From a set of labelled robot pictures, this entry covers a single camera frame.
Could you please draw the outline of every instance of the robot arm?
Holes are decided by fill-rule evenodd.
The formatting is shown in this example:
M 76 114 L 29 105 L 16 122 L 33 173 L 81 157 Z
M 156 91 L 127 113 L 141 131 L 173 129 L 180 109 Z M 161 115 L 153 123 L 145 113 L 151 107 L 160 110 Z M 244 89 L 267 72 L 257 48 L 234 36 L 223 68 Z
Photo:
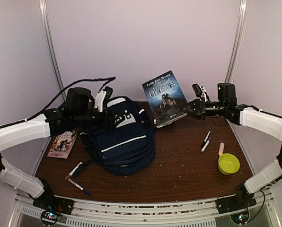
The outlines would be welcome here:
M 105 126 L 112 128 L 115 114 L 106 110 L 106 104 L 112 94 L 112 89 L 106 87 L 94 100 L 90 91 L 76 87 L 68 91 L 66 101 L 58 108 L 43 111 L 37 117 L 29 120 L 9 123 L 0 126 L 0 153 L 12 146 L 39 138 L 60 135 L 79 127 Z M 14 167 L 0 154 L 0 181 L 28 193 L 36 204 L 45 210 L 59 210 L 63 201 L 56 200 L 53 191 L 43 179 L 32 177 Z M 70 213 L 68 203 L 63 213 Z
M 200 97 L 198 95 L 200 93 L 198 87 L 197 84 L 193 85 L 197 97 Z M 255 106 L 237 105 L 236 91 L 233 84 L 218 84 L 218 100 L 210 102 L 203 98 L 198 98 L 183 106 L 181 111 L 198 120 L 205 120 L 206 116 L 224 116 L 236 125 L 262 131 L 282 142 L 282 117 L 262 111 Z M 243 209 L 248 204 L 255 205 L 254 193 L 281 178 L 282 146 L 280 154 L 272 163 L 246 182 L 238 185 L 235 196 L 217 201 L 219 213 Z

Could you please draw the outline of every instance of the wuthering heights book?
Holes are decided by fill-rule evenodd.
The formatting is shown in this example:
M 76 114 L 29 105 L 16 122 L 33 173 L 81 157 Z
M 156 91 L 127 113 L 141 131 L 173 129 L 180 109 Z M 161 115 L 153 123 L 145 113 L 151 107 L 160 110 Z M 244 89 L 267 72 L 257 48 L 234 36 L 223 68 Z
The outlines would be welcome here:
M 170 124 L 187 114 L 179 111 L 187 100 L 172 71 L 142 84 L 157 128 Z

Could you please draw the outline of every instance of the plastic bowl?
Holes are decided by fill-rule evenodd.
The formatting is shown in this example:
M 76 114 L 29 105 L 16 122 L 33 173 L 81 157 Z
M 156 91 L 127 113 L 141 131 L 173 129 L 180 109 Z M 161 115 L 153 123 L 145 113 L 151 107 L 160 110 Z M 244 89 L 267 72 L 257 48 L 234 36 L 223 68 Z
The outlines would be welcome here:
M 240 169 L 240 162 L 232 154 L 223 154 L 219 157 L 218 168 L 224 175 L 231 175 Z

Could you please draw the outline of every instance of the backpack strap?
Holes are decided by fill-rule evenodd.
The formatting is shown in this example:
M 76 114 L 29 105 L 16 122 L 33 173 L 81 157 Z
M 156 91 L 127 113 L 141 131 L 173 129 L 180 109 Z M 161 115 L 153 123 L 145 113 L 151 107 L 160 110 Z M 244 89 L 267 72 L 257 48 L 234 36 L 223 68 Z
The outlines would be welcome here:
M 78 166 L 78 168 L 75 170 L 75 172 L 71 175 L 72 177 L 76 178 L 78 176 L 78 174 L 81 172 L 81 170 L 83 169 L 83 167 L 85 166 L 89 166 L 90 164 L 92 164 L 95 161 L 95 159 L 92 157 L 90 158 L 86 163 L 82 163 Z

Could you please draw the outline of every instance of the book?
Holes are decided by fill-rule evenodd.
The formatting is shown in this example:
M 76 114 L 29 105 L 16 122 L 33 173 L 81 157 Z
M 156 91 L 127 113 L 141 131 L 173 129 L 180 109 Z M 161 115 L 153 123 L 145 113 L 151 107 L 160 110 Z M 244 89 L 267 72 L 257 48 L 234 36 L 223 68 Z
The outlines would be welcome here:
M 187 100 L 172 71 L 168 71 L 142 84 L 146 98 L 154 115 L 157 128 L 185 117 L 187 114 L 179 108 L 187 104 Z
M 67 159 L 76 141 L 77 135 L 78 131 L 73 130 L 66 131 L 63 134 L 56 136 L 47 156 Z

